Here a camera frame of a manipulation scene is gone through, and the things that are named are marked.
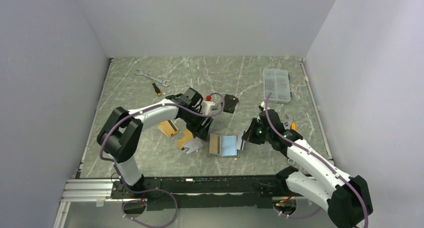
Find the grey card holder blue lining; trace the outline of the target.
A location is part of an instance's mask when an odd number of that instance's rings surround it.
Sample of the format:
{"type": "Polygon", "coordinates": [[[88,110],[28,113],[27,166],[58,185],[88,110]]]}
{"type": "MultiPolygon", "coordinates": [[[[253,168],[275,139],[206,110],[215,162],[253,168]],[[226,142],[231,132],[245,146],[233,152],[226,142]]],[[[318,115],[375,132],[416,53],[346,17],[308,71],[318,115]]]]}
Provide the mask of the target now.
{"type": "Polygon", "coordinates": [[[216,155],[216,156],[238,157],[239,151],[236,149],[237,137],[236,136],[220,136],[220,137],[221,137],[221,155],[216,155]]]}

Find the gold card black stripe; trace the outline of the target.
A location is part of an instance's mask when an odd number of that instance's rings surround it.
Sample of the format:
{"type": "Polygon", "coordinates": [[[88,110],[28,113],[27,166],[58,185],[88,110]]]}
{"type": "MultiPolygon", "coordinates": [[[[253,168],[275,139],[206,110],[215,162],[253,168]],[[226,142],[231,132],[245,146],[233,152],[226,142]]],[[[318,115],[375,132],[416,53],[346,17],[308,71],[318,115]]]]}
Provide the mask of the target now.
{"type": "Polygon", "coordinates": [[[209,152],[214,155],[221,155],[221,137],[215,134],[209,135],[209,152]]]}

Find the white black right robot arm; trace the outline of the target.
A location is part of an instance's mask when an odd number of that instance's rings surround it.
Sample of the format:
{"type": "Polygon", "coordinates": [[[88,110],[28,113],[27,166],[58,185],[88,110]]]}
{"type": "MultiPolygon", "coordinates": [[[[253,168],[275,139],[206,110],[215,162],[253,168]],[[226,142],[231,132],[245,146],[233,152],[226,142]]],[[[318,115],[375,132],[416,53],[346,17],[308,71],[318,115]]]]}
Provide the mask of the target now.
{"type": "Polygon", "coordinates": [[[366,180],[335,167],[318,154],[295,130],[286,129],[273,109],[253,118],[242,139],[253,144],[269,143],[286,158],[304,168],[307,177],[294,167],[276,174],[275,188],[281,195],[298,193],[325,210],[336,227],[367,227],[373,205],[366,180]]]}

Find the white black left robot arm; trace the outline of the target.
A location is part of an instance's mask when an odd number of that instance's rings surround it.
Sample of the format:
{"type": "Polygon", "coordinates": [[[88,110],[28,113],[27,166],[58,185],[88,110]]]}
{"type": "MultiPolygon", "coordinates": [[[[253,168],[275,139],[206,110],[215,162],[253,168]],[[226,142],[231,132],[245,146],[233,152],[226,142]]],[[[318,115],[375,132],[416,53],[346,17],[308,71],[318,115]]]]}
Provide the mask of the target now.
{"type": "Polygon", "coordinates": [[[169,95],[161,101],[138,109],[115,108],[96,141],[100,145],[99,157],[110,161],[122,183],[124,192],[139,197],[145,189],[145,178],[138,168],[134,154],[142,132],[164,121],[181,119],[186,129],[196,138],[206,141],[216,108],[210,97],[188,88],[183,94],[169,95]]]}

